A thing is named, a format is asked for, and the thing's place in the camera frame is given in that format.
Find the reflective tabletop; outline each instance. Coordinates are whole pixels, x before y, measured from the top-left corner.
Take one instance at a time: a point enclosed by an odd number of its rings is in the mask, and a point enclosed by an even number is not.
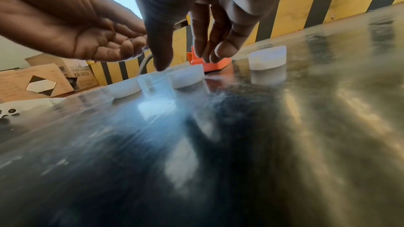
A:
[[[404,5],[0,124],[0,226],[404,226]],[[285,45],[287,64],[248,53]]]

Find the person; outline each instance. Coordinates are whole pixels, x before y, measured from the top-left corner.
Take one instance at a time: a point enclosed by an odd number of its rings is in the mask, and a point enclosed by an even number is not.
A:
[[[0,0],[0,35],[83,60],[122,61],[150,48],[156,70],[162,71],[173,58],[174,24],[188,12],[196,55],[216,63],[237,53],[278,0],[136,1],[144,21],[112,0]]]

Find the cardboard box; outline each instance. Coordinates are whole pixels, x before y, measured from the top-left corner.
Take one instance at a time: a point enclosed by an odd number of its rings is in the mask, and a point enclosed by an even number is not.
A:
[[[55,63],[66,77],[77,77],[75,90],[82,90],[98,85],[86,61],[60,58],[48,54],[40,54],[25,59],[30,66]]]
[[[56,64],[0,72],[0,103],[53,98],[72,91]]]

